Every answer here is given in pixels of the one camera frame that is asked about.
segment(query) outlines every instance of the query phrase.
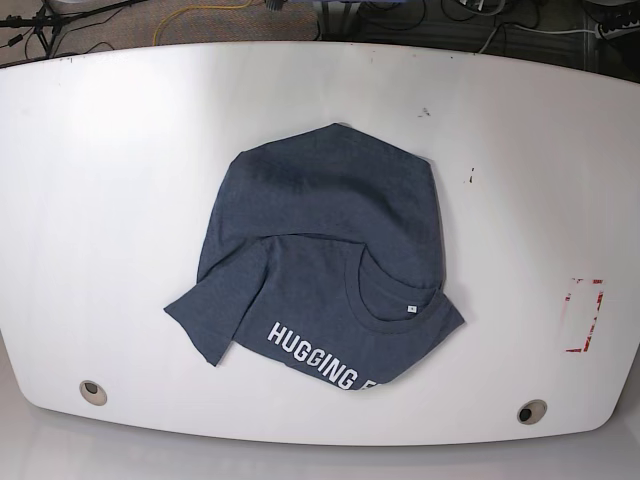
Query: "yellow cable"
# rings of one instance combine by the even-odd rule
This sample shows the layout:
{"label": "yellow cable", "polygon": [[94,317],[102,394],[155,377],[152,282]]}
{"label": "yellow cable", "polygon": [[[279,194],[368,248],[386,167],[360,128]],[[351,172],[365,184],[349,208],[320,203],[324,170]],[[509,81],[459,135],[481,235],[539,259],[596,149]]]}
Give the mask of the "yellow cable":
{"label": "yellow cable", "polygon": [[171,20],[176,18],[178,15],[182,15],[183,13],[191,10],[239,10],[241,8],[249,7],[252,2],[253,0],[248,0],[246,3],[243,3],[242,5],[190,5],[188,7],[183,7],[179,10],[176,10],[175,12],[167,15],[158,24],[156,31],[153,33],[153,46],[155,47],[158,45],[159,35],[160,33],[162,33],[162,30],[167,26],[167,23],[169,23]]}

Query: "t-shirt sleeve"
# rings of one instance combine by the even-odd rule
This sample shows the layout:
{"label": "t-shirt sleeve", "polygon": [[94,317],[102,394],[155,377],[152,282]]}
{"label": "t-shirt sleeve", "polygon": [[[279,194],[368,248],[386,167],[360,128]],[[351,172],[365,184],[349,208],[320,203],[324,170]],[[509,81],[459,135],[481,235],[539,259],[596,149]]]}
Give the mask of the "t-shirt sleeve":
{"label": "t-shirt sleeve", "polygon": [[260,242],[223,260],[195,287],[164,310],[187,332],[212,365],[229,347],[242,318],[262,288],[267,258]]}

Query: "grommet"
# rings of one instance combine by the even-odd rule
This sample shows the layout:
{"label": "grommet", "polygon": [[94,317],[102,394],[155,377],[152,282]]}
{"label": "grommet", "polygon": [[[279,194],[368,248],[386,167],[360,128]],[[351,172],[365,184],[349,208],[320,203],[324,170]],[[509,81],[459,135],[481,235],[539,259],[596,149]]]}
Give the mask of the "grommet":
{"label": "grommet", "polygon": [[531,400],[518,410],[518,422],[523,425],[534,425],[542,420],[547,413],[547,404],[544,400]]}
{"label": "grommet", "polygon": [[84,380],[80,382],[80,394],[87,402],[97,407],[101,407],[107,403],[107,392],[91,380]]}

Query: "red marking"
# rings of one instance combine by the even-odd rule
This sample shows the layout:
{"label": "red marking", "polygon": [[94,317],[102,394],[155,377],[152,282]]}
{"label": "red marking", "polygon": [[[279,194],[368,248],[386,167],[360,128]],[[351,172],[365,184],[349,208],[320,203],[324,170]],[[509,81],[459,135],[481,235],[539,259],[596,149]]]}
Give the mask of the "red marking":
{"label": "red marking", "polygon": [[600,306],[602,305],[602,297],[604,296],[604,292],[602,290],[600,290],[600,292],[598,292],[598,301],[596,302],[597,304],[597,309],[596,309],[596,316],[593,317],[593,323],[591,324],[591,329],[589,330],[589,335],[587,335],[587,341],[584,344],[584,351],[586,352],[587,350],[589,350],[589,345],[591,344],[591,337],[593,336],[593,331],[596,328],[596,322],[598,321],[598,313],[600,312]]}
{"label": "red marking", "polygon": [[[580,283],[582,282],[584,279],[583,278],[572,278],[571,280],[574,280],[576,283]],[[602,285],[604,283],[604,280],[598,280],[598,279],[594,279],[593,280],[593,284],[594,285]],[[593,337],[593,331],[596,328],[596,322],[598,321],[598,314],[600,313],[600,307],[602,306],[602,297],[604,296],[604,291],[600,290],[598,292],[598,299],[596,300],[596,316],[593,317],[593,323],[591,324],[591,328],[589,329],[589,334],[587,335],[587,340],[584,344],[584,348],[570,348],[568,350],[565,350],[565,352],[570,352],[570,353],[580,353],[580,352],[587,352],[589,350],[589,346],[591,345],[591,337]],[[567,293],[567,296],[564,297],[564,304],[562,306],[562,314],[560,317],[560,321],[564,321],[564,316],[566,313],[566,309],[567,309],[567,302],[571,300],[571,292]]]}

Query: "white lettering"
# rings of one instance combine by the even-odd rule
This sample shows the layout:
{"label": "white lettering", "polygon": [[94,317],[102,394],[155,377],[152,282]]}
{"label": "white lettering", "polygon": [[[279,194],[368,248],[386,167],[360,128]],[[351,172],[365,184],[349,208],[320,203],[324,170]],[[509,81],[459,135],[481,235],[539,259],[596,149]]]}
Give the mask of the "white lettering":
{"label": "white lettering", "polygon": [[327,356],[324,359],[324,362],[322,362],[322,365],[320,365],[320,367],[318,368],[318,371],[321,372],[322,370],[324,370],[324,367],[327,366],[327,363],[329,363],[329,360],[331,360],[331,357],[333,357],[333,355],[331,355],[330,353],[327,354]]}
{"label": "white lettering", "polygon": [[293,330],[289,330],[289,333],[287,333],[287,336],[285,337],[284,342],[282,342],[282,349],[285,352],[289,352],[289,353],[293,352],[293,349],[296,348],[298,341],[300,341],[300,335],[296,335],[296,338],[293,339],[293,342],[291,342],[290,345],[287,345],[287,342],[291,338],[291,335],[293,335]]}
{"label": "white lettering", "polygon": [[351,385],[353,385],[353,382],[355,382],[357,378],[358,372],[350,368],[349,370],[344,372],[342,378],[338,382],[338,386],[343,390],[349,390],[351,388]]}
{"label": "white lettering", "polygon": [[273,337],[276,337],[276,345],[280,345],[280,341],[282,340],[282,337],[287,332],[287,327],[282,327],[282,330],[278,331],[279,326],[280,326],[280,322],[274,323],[273,328],[271,329],[271,333],[267,337],[267,340],[269,340],[270,342],[272,341],[271,339]]}
{"label": "white lettering", "polygon": [[322,376],[326,377],[328,374],[329,380],[331,380],[332,383],[336,383],[336,380],[340,377],[340,374],[345,368],[347,367],[345,367],[344,365],[340,365],[340,360],[334,357],[333,361],[327,368],[325,368],[324,372],[322,372]]}
{"label": "white lettering", "polygon": [[307,365],[309,365],[310,367],[317,367],[318,365],[320,365],[320,362],[324,358],[324,355],[325,355],[324,350],[322,350],[321,348],[316,348],[313,352],[311,352],[311,355],[309,355],[309,360],[307,360]]}
{"label": "white lettering", "polygon": [[[273,324],[267,339],[279,345],[285,352],[293,353],[293,358],[297,361],[305,362],[310,367],[317,368],[318,372],[322,373],[322,376],[326,377],[327,381],[333,384],[337,382],[337,386],[343,390],[349,390],[358,378],[358,372],[342,364],[339,358],[321,348],[314,349],[311,343],[302,340],[300,335],[296,335],[293,330],[281,325],[280,322]],[[376,385],[376,382],[367,380],[361,390],[374,385]]]}
{"label": "white lettering", "polygon": [[293,357],[299,362],[304,362],[309,356],[309,352],[311,351],[311,344],[306,340],[303,340],[296,348],[296,351],[293,352]]}
{"label": "white lettering", "polygon": [[362,386],[362,388],[360,390],[366,390],[367,388],[375,387],[376,385],[377,385],[376,382],[372,382],[371,380],[367,380],[366,382],[364,382],[364,385]]}

